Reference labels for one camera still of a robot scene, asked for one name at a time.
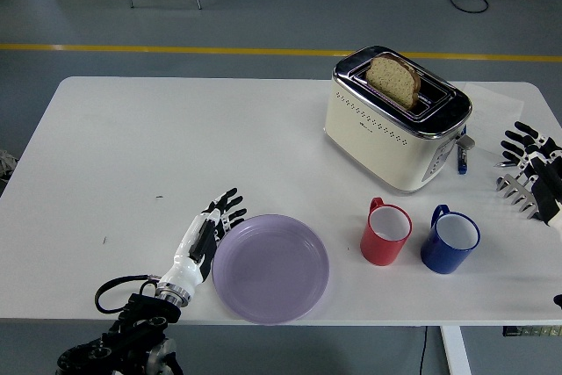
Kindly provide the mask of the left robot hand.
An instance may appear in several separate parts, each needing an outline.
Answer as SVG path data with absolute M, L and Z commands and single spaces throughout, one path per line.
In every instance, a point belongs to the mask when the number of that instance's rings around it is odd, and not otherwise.
M 243 197 L 233 188 L 194 218 L 177 248 L 172 267 L 157 284 L 158 298 L 187 306 L 196 287 L 208 277 L 218 244 L 243 222 L 247 210 L 238 207 L 242 201 Z

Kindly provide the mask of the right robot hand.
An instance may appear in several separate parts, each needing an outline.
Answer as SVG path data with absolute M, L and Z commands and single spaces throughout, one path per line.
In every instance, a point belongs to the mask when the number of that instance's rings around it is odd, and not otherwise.
M 516 121 L 507 130 L 502 155 L 531 183 L 537 217 L 561 234 L 561 147 L 552 137 Z

